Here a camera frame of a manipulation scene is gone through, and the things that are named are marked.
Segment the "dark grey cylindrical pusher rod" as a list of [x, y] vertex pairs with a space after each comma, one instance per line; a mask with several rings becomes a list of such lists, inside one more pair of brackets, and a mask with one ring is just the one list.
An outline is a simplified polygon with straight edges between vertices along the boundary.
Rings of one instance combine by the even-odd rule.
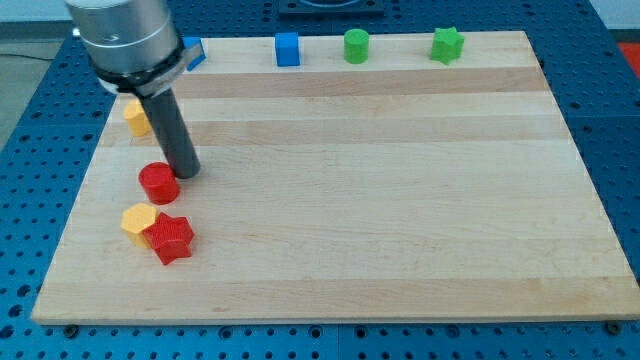
[[142, 97], [140, 102], [174, 175], [179, 179], [196, 176], [200, 161], [172, 89]]

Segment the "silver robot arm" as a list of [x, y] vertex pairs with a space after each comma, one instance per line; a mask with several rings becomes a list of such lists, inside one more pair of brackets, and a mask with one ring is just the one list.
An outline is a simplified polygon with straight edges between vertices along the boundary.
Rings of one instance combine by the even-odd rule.
[[66, 0], [65, 5], [101, 84], [140, 101], [176, 177], [197, 175], [200, 162], [172, 84], [204, 57], [202, 43], [184, 43], [164, 0]]

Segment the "blue block behind arm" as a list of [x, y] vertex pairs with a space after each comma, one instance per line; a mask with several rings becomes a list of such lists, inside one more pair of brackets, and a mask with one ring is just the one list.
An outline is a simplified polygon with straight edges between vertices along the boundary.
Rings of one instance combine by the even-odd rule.
[[183, 60], [186, 64], [186, 69], [192, 71], [206, 59], [203, 42], [200, 37], [191, 36], [183, 37], [182, 40], [185, 47]]

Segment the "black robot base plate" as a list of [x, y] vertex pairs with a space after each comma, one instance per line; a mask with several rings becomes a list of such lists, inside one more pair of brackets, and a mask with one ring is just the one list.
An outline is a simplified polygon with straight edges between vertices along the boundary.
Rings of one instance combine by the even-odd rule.
[[283, 19], [309, 16], [383, 15], [385, 0], [279, 0], [278, 16]]

